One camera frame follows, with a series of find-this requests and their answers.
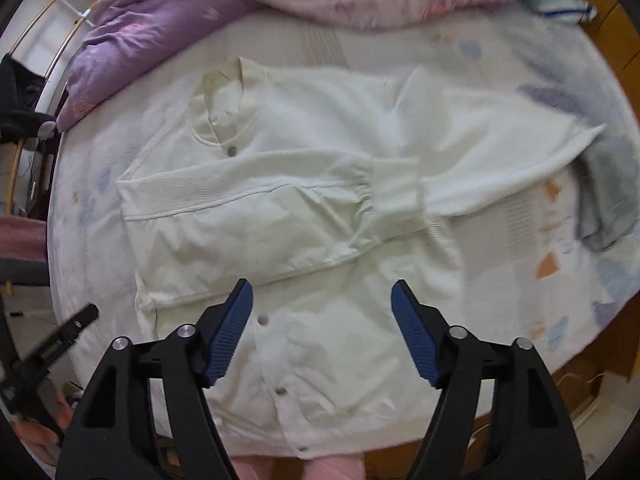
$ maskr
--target wall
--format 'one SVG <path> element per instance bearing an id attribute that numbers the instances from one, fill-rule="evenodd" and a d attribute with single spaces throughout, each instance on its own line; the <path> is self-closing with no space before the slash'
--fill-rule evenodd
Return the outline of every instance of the wall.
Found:
<path id="1" fill-rule="evenodd" d="M 11 49 L 21 32 L 49 0 L 24 0 L 6 31 L 0 38 L 0 54 Z M 68 0 L 76 9 L 83 11 L 95 0 Z M 23 63 L 31 71 L 44 74 L 51 59 L 54 57 L 66 35 L 74 25 L 77 16 L 62 3 L 55 3 L 34 26 L 24 41 L 18 47 L 15 58 Z M 56 65 L 52 77 L 47 84 L 38 111 L 46 111 L 60 78 L 73 53 L 78 49 L 82 37 L 90 30 L 88 25 L 83 25 L 69 46 L 66 48 L 60 62 Z M 14 154 L 13 144 L 0 145 L 0 213 L 4 211 L 4 199 L 8 185 Z M 30 164 L 33 162 L 33 152 L 25 150 L 20 160 L 20 171 L 16 187 L 16 211 L 21 204 L 26 202 L 26 194 L 29 187 Z"/>

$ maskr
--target black clamp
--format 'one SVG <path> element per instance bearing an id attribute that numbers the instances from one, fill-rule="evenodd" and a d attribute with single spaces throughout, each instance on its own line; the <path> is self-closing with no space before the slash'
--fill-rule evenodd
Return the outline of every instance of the black clamp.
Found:
<path id="1" fill-rule="evenodd" d="M 0 382 L 0 398 L 10 413 L 20 413 L 27 420 L 37 420 L 57 434 L 60 442 L 65 435 L 41 395 L 49 368 L 76 342 L 87 326 L 98 319 L 98 309 L 89 304 L 49 335 L 24 360 L 20 359 L 4 318 L 0 298 L 0 362 L 4 380 Z"/>
<path id="2" fill-rule="evenodd" d="M 442 390 L 406 480 L 584 480 L 569 413 L 531 341 L 480 341 L 420 304 L 404 281 L 394 285 L 392 310 L 418 373 Z M 482 467 L 460 476 L 480 383 L 489 379 L 495 389 Z"/>
<path id="3" fill-rule="evenodd" d="M 203 388 L 226 373 L 253 303 L 240 280 L 225 303 L 196 325 L 133 345 L 114 339 L 87 386 L 66 434 L 57 480 L 164 480 L 156 448 L 149 379 L 162 379 L 180 459 L 190 480 L 238 480 L 211 418 Z"/>

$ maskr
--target mattress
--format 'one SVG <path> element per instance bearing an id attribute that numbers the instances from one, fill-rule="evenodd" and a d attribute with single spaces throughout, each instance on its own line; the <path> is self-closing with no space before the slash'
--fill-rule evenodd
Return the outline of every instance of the mattress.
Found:
<path id="1" fill-rule="evenodd" d="M 607 123 L 640 148 L 628 101 L 582 30 L 543 21 L 520 4 L 375 34 L 256 12 L 140 78 L 63 137 L 48 222 L 50 280 L 59 320 L 89 302 L 100 309 L 100 319 L 71 351 L 82 384 L 116 336 L 141 342 L 171 329 L 157 323 L 143 330 L 139 323 L 134 259 L 114 182 L 148 141 L 141 125 L 150 132 L 171 124 L 186 105 L 173 97 L 190 93 L 203 72 L 235 56 L 268 66 L 373 73 L 422 63 L 452 84 L 517 92 L 589 123 Z M 529 337 L 552 370 L 590 343 L 640 290 L 640 229 L 611 250 L 593 253 L 574 236 L 577 198 L 576 178 L 565 168 L 452 221 L 465 264 L 463 324 L 485 340 Z M 484 391 L 480 410 L 489 406 Z M 168 432 L 164 417 L 157 419 L 159 431 Z"/>

